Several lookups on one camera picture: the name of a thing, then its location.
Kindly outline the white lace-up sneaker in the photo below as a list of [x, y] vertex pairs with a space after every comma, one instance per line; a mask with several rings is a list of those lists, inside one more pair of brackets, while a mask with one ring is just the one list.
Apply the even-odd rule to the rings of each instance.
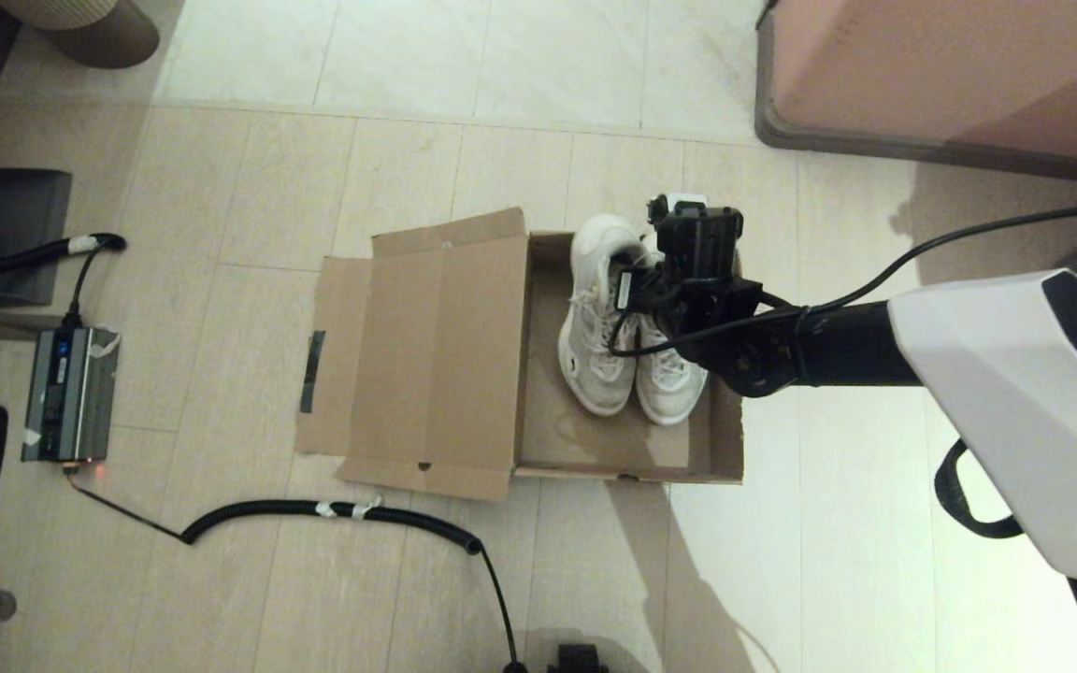
[[572, 293], [557, 338], [560, 369], [583, 408], [615, 416], [637, 378], [637, 357], [617, 357], [610, 350], [629, 351], [637, 340], [637, 327], [623, 320], [617, 298], [623, 272], [649, 263], [647, 251], [625, 219], [598, 214], [573, 235], [569, 260]]
[[[665, 255], [657, 248], [657, 235], [647, 234], [641, 241], [646, 249], [644, 261], [661, 263]], [[638, 348], [654, 348], [668, 340], [651, 316], [638, 316], [637, 327]], [[661, 426], [680, 424], [691, 416], [697, 401], [707, 389], [708, 377], [705, 369], [685, 361], [674, 349], [640, 356], [637, 393], [641, 408], [653, 424]]]

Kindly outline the brown cardboard shoe box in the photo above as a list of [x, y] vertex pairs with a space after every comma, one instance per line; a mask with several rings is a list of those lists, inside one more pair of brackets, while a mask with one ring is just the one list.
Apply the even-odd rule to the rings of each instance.
[[556, 350], [571, 247], [510, 208], [325, 257], [296, 450], [341, 457], [347, 481], [479, 501], [514, 477], [741, 482], [740, 398], [717, 380], [672, 426], [574, 397]]

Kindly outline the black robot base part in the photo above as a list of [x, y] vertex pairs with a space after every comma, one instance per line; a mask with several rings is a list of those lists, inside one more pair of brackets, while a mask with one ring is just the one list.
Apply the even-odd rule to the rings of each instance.
[[595, 644], [561, 643], [556, 662], [547, 665], [546, 673], [610, 673], [610, 668], [603, 664]]

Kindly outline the dark square furniture base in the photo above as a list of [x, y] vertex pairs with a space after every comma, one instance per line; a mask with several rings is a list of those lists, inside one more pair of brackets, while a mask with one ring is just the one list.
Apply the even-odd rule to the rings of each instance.
[[[0, 257], [61, 241], [73, 176], [50, 169], [0, 167]], [[47, 306], [55, 263], [0, 272], [0, 309]]]

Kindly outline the grey metal power unit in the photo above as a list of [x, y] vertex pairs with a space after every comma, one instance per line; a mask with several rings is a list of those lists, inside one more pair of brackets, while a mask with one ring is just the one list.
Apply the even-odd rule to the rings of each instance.
[[104, 328], [42, 331], [24, 416], [23, 463], [101, 463], [114, 409], [122, 336]]

